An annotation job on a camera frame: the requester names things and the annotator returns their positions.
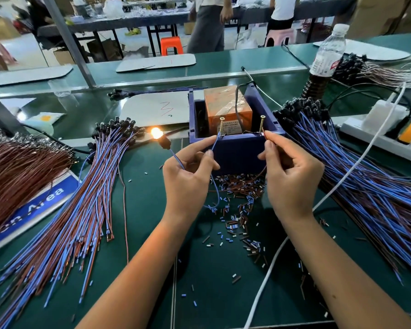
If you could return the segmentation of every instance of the dark liquid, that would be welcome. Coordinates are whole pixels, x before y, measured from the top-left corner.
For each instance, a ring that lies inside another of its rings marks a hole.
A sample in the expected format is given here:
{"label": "dark liquid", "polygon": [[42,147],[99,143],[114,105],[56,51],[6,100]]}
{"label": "dark liquid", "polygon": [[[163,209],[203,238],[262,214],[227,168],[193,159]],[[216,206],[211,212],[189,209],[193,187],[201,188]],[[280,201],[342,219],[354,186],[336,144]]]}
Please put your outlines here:
{"label": "dark liquid", "polygon": [[313,99],[323,98],[324,92],[326,91],[327,84],[329,83],[331,77],[322,77],[317,75],[309,74],[309,79],[303,88],[303,93],[301,97]]}

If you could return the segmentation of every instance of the white board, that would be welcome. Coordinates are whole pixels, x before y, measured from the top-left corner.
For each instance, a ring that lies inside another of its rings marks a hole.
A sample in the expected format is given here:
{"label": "white board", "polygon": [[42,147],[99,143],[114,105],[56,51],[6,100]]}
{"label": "white board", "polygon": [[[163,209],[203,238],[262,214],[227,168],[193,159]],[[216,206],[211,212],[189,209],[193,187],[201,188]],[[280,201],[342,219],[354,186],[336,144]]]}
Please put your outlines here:
{"label": "white board", "polygon": [[0,86],[59,78],[71,72],[73,66],[56,66],[16,71],[0,71]]}
{"label": "white board", "polygon": [[[323,42],[315,42],[315,46],[320,46]],[[368,44],[366,42],[358,42],[356,40],[346,39],[345,53],[354,53],[357,56],[367,55],[370,60],[389,61],[400,60],[411,56],[411,53],[399,51],[382,46]]]}
{"label": "white board", "polygon": [[145,59],[125,60],[117,67],[116,72],[122,73],[125,71],[191,66],[195,63],[196,58],[193,54],[157,56]]}
{"label": "white board", "polygon": [[146,93],[128,98],[120,119],[130,117],[139,127],[189,122],[188,91]]}

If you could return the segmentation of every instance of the metal pole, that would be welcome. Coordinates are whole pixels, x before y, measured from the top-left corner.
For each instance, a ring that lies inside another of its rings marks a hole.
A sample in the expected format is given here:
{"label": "metal pole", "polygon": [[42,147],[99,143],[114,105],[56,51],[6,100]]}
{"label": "metal pole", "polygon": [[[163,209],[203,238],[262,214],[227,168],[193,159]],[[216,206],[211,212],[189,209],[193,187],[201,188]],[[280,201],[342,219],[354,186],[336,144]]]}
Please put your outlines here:
{"label": "metal pole", "polygon": [[50,16],[52,16],[52,19],[55,22],[56,27],[58,28],[58,31],[60,32],[60,35],[62,36],[64,42],[66,43],[71,56],[75,60],[77,67],[79,68],[82,76],[87,82],[88,87],[94,88],[96,86],[96,82],[94,81],[94,78],[92,74],[90,73],[87,67],[87,64],[85,63],[84,57],[82,56],[78,46],[76,45],[76,42],[73,39],[73,36],[71,35],[71,32],[69,28],[67,27],[67,24],[63,16],[61,15],[61,12],[58,6],[55,3],[55,0],[44,0],[44,3],[45,3],[45,6],[47,7],[47,10],[50,13]]}
{"label": "metal pole", "polygon": [[14,136],[16,132],[21,134],[27,134],[27,130],[17,120],[15,116],[0,102],[0,129],[3,130],[6,135]]}

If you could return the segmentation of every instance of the gray pants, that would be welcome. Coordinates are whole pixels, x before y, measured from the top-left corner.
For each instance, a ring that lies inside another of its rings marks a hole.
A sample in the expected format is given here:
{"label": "gray pants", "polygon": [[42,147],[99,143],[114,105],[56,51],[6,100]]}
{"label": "gray pants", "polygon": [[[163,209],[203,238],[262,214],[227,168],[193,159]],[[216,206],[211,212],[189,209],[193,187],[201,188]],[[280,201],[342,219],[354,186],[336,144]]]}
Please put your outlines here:
{"label": "gray pants", "polygon": [[219,16],[222,6],[199,7],[195,27],[187,45],[187,53],[219,52],[224,50],[224,24]]}

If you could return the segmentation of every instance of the white bottle cap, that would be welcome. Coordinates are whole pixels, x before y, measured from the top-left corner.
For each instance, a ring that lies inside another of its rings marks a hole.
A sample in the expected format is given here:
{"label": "white bottle cap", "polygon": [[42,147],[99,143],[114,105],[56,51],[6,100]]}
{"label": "white bottle cap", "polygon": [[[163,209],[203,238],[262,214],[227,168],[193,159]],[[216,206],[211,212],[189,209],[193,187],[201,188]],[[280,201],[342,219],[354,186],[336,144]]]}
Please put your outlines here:
{"label": "white bottle cap", "polygon": [[340,35],[345,35],[349,27],[350,25],[347,25],[347,24],[335,24],[334,32]]}

